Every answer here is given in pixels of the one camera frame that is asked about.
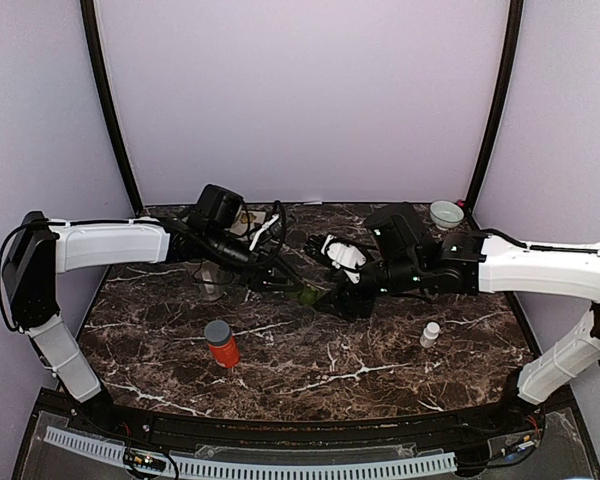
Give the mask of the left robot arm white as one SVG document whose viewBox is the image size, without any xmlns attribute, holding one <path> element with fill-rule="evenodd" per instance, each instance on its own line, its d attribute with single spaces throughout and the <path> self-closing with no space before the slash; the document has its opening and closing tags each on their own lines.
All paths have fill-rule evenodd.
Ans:
<svg viewBox="0 0 600 480">
<path fill-rule="evenodd" d="M 301 277 L 283 260 L 284 206 L 256 232 L 230 231 L 244 205 L 239 194 L 206 185 L 183 213 L 121 220 L 50 219 L 29 212 L 0 247 L 0 314 L 7 329 L 26 335 L 81 417 L 100 436 L 121 427 L 106 389 L 70 333 L 56 298 L 58 275 L 116 264 L 211 261 L 252 291 L 295 292 Z"/>
</svg>

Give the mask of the grey bottle cap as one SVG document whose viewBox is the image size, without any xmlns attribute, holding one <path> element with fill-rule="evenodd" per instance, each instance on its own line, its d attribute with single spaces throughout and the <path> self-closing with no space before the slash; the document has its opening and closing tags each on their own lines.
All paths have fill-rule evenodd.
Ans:
<svg viewBox="0 0 600 480">
<path fill-rule="evenodd" d="M 224 346 L 232 338 L 231 327 L 223 320 L 213 320 L 205 326 L 204 337 L 211 346 Z"/>
</svg>

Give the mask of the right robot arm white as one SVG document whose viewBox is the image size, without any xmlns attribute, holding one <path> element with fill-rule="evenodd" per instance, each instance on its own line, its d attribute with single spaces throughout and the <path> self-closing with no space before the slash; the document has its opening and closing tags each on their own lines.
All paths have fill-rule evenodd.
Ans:
<svg viewBox="0 0 600 480">
<path fill-rule="evenodd" d="M 371 315 L 381 295 L 527 292 L 590 301 L 576 326 L 548 352 L 511 374 L 503 402 L 490 413 L 501 434 L 514 432 L 529 405 L 600 361 L 600 242 L 548 244 L 515 240 L 495 229 L 452 233 L 437 241 L 408 202 L 386 205 L 364 228 L 378 252 L 335 235 L 312 235 L 304 250 L 320 264 L 342 272 L 318 307 L 348 320 Z"/>
</svg>

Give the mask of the orange pill bottle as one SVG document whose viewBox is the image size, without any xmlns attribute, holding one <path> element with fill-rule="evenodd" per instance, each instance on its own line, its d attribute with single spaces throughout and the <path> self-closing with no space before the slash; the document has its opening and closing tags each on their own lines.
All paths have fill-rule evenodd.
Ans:
<svg viewBox="0 0 600 480">
<path fill-rule="evenodd" d="M 233 368 L 240 362 L 240 352 L 233 336 L 222 344 L 208 342 L 208 347 L 216 363 L 223 368 Z"/>
</svg>

